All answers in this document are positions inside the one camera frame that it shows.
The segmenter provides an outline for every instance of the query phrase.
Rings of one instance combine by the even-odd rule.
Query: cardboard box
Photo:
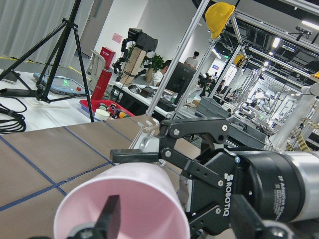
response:
[[[196,106],[199,106],[199,102],[200,102],[200,100],[193,100],[193,104]]]

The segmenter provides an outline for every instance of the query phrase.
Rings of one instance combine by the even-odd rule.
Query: robotiq logo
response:
[[[234,175],[225,173],[224,179],[226,180],[226,190],[225,190],[225,205],[224,205],[223,217],[227,217],[229,215],[231,186],[233,184],[232,180],[234,179]]]

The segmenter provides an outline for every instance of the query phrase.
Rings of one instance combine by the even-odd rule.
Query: pink paper cup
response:
[[[117,165],[73,189],[56,212],[54,238],[66,239],[75,226],[96,222],[111,195],[121,200],[118,239],[190,238],[168,175],[151,163]]]

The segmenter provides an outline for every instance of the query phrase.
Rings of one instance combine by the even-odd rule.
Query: white table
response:
[[[21,73],[20,77],[33,90],[36,90],[35,82],[32,80],[33,73],[18,73]],[[15,85],[2,80],[0,81],[0,89],[3,88],[26,89],[19,80]],[[65,96],[50,92],[48,98],[55,99]],[[86,99],[85,97],[57,101],[50,104],[38,102],[35,98],[19,97],[19,99],[27,106],[27,111],[22,113],[25,116],[26,131],[91,122],[88,114],[81,109],[79,103],[80,100]],[[1,97],[0,102],[13,111],[23,110],[23,106],[14,99]],[[0,114],[0,119],[11,119],[11,117]]]
[[[119,89],[119,91],[121,93],[125,93],[125,94],[132,96],[138,102],[141,102],[142,104],[144,104],[146,106],[149,106],[153,100],[153,98],[151,98],[151,97],[145,98],[145,97],[141,96],[140,94],[133,93],[132,91],[129,90],[129,88],[127,86],[123,86],[123,84],[120,82],[114,82],[113,84],[114,84],[113,85],[114,89],[116,89],[116,90]],[[140,87],[141,89],[145,87],[143,85],[137,85],[137,86]],[[166,118],[169,118],[173,114],[173,112],[166,112],[158,106],[155,107],[155,111]]]

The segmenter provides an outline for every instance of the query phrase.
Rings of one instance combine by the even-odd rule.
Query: red cylinder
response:
[[[112,73],[109,72],[108,70],[103,70],[98,83],[96,84],[95,88],[94,88],[94,92],[92,94],[91,100],[101,100],[104,92],[106,90],[106,87],[109,84],[110,78],[112,76]]]

